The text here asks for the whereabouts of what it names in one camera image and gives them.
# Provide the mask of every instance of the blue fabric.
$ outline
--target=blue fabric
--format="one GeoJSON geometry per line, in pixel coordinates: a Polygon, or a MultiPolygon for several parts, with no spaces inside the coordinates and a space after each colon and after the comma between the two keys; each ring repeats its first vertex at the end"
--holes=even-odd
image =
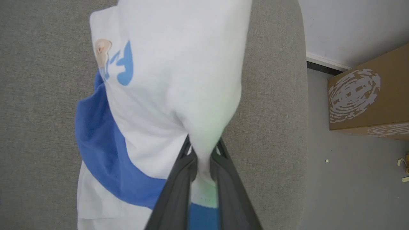
{"type": "MultiPolygon", "coordinates": [[[[129,204],[154,208],[166,180],[145,175],[129,159],[99,72],[94,94],[78,103],[75,136],[85,165],[102,186],[129,204]]],[[[191,230],[218,229],[214,208],[191,204],[189,220],[191,230]]]]}
{"type": "Polygon", "coordinates": [[[217,230],[218,209],[190,204],[189,229],[190,230],[217,230]]]}

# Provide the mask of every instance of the gray carpet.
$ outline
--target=gray carpet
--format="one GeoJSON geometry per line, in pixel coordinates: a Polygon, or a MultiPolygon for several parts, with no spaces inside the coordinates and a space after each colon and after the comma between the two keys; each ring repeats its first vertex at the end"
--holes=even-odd
{"type": "MultiPolygon", "coordinates": [[[[79,99],[97,69],[88,19],[107,0],[0,2],[0,229],[76,229],[79,99]]],[[[225,141],[266,230],[303,209],[307,78],[296,0],[254,0],[243,98],[225,141]]]]}

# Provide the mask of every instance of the white t-shirt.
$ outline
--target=white t-shirt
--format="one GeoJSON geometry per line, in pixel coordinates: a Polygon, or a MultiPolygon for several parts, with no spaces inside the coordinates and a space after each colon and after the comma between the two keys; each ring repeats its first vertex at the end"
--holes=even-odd
{"type": "Polygon", "coordinates": [[[192,203],[216,208],[209,158],[240,100],[250,8],[250,0],[119,0],[92,13],[100,76],[95,94],[77,109],[76,135],[84,159],[79,229],[143,229],[151,212],[151,205],[124,198],[129,194],[124,195],[123,170],[110,176],[123,167],[115,157],[103,159],[110,154],[104,146],[110,140],[123,139],[124,147],[115,152],[132,164],[124,166],[127,170],[139,170],[144,180],[160,184],[189,135],[199,160],[192,203]],[[109,122],[115,134],[102,128],[109,122]]]}

